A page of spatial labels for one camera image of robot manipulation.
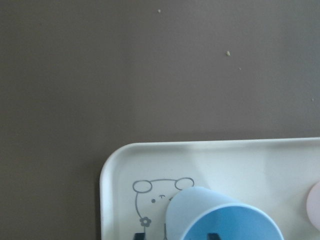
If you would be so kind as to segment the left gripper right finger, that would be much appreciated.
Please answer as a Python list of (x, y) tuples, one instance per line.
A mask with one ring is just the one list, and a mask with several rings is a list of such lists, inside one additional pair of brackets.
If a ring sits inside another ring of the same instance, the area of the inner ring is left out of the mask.
[(220, 236), (218, 233), (208, 233), (207, 240), (220, 240)]

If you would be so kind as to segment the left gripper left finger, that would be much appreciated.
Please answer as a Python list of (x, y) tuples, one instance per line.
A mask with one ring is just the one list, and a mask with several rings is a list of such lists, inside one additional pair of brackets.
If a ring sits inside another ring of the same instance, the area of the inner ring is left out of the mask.
[(133, 236), (133, 240), (145, 240), (146, 239), (146, 233), (145, 232), (137, 232)]

